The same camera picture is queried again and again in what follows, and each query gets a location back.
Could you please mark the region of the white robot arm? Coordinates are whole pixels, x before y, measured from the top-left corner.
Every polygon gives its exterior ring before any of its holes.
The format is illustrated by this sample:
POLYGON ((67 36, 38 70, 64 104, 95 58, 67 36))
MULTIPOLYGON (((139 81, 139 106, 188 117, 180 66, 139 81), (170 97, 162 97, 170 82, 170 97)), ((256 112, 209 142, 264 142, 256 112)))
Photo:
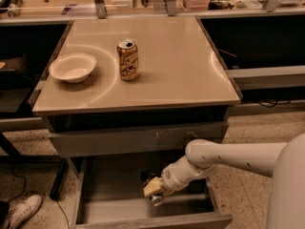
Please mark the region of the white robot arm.
POLYGON ((147 179, 144 196, 159 205, 163 197, 226 165, 272 179, 266 229, 305 229, 305 135, 288 142, 217 144, 190 141, 185 155, 147 179))

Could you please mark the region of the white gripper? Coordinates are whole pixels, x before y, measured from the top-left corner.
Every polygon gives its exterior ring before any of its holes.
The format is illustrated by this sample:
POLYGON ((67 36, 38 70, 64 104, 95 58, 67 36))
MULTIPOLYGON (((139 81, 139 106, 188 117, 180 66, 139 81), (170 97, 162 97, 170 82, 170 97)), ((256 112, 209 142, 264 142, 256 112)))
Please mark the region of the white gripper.
POLYGON ((144 187, 144 197, 152 195, 169 196, 186 188, 192 181, 200 180, 211 174, 215 164, 201 168, 192 164, 185 156, 163 169, 161 177, 154 177, 144 187))

